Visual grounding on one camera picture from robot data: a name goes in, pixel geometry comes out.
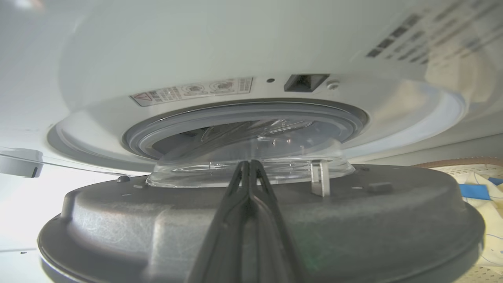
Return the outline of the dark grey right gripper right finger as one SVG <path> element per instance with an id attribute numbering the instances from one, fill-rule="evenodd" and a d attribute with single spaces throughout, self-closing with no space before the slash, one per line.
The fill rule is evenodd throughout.
<path id="1" fill-rule="evenodd" d="M 250 200 L 257 224 L 257 277 L 260 283 L 303 283 L 304 266 L 279 210 L 265 169 L 250 161 Z"/>

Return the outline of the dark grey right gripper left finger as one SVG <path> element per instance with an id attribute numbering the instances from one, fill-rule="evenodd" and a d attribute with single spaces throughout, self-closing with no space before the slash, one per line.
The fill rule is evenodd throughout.
<path id="1" fill-rule="evenodd" d="M 250 163 L 237 165 L 189 274 L 190 283 L 241 283 Z"/>

